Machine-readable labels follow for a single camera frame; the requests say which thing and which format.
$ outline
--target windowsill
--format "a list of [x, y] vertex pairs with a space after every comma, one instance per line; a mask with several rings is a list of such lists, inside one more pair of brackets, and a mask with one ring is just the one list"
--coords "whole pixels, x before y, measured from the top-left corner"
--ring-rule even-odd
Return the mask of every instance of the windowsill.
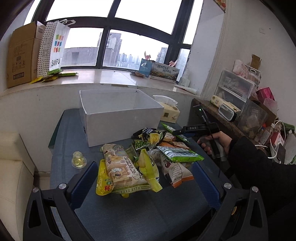
[[77, 72], [76, 76], [60, 77], [54, 81], [37, 82], [34, 84], [22, 84], [6, 89], [0, 96], [15, 93], [22, 90], [39, 88], [44, 86], [68, 85], [68, 84], [101, 84], [104, 86], [120, 86], [130, 88], [155, 88], [177, 93], [193, 95], [185, 90], [175, 87], [174, 84], [153, 80], [146, 77], [133, 76], [129, 72], [107, 69], [70, 69], [66, 72]]

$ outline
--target human hand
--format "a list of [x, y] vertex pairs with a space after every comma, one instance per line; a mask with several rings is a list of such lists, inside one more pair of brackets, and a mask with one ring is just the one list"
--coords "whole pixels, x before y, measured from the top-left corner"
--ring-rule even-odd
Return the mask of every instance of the human hand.
[[[228, 155], [229, 146], [230, 146], [230, 142], [231, 142], [232, 139], [228, 135], [226, 135], [225, 133], [223, 133], [222, 131], [219, 131], [217, 133], [214, 133], [213, 134], [213, 138], [219, 140], [221, 146], [224, 148], [225, 153]], [[209, 141], [209, 140], [212, 139], [212, 137], [211, 136], [207, 136], [207, 137], [205, 137], [205, 139], [207, 141]], [[202, 143], [201, 140], [198, 140], [197, 143], [198, 144], [202, 144], [202, 148], [205, 149], [205, 152], [207, 152], [208, 155], [211, 155], [212, 154], [211, 148], [209, 146], [206, 146], [205, 143]]]

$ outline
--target window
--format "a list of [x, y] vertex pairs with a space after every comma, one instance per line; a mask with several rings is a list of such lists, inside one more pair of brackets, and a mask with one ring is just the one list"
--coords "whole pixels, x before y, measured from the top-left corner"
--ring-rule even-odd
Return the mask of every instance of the window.
[[46, 21], [81, 16], [107, 17], [112, 0], [55, 0]]
[[62, 66], [95, 66], [102, 31], [101, 28], [71, 28]]
[[63, 68], [138, 70], [146, 52], [151, 60], [164, 64], [178, 59], [181, 74], [202, 2], [35, 0], [26, 22], [58, 20], [70, 27]]
[[163, 63], [168, 44], [119, 30], [110, 30], [103, 66], [138, 70], [144, 53]]
[[121, 0], [116, 18], [124, 18], [171, 34], [181, 0]]

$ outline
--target window frame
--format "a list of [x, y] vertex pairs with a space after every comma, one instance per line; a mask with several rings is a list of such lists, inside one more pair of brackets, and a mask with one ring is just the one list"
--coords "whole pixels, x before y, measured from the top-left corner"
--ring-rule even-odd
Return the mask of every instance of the window frame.
[[[138, 35], [143, 35], [168, 44], [167, 53], [164, 64], [175, 61], [178, 58], [180, 49], [190, 49], [190, 44], [183, 44], [186, 28], [189, 22], [194, 0], [182, 0], [177, 14], [175, 25], [172, 34], [168, 34], [151, 26], [138, 23], [135, 21], [116, 18], [115, 14], [121, 0], [114, 0], [109, 11], [108, 17], [63, 17], [59, 19], [50, 20], [50, 22], [61, 21], [67, 19], [74, 20], [75, 24], [69, 25], [70, 28], [103, 28], [101, 43], [99, 46], [98, 56], [95, 66], [67, 66], [62, 69], [117, 69], [117, 70], [131, 70], [117, 67], [103, 66], [103, 59], [105, 55], [106, 44], [111, 29], [130, 32]], [[54, 0], [41, 0], [32, 18], [33, 21], [39, 21], [46, 25], [46, 18], [53, 5]]]

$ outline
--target sofa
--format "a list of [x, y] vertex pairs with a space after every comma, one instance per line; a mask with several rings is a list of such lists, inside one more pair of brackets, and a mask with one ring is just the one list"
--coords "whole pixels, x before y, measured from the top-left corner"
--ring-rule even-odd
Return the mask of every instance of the sofa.
[[20, 135], [0, 132], [0, 219], [15, 241], [23, 240], [34, 169]]

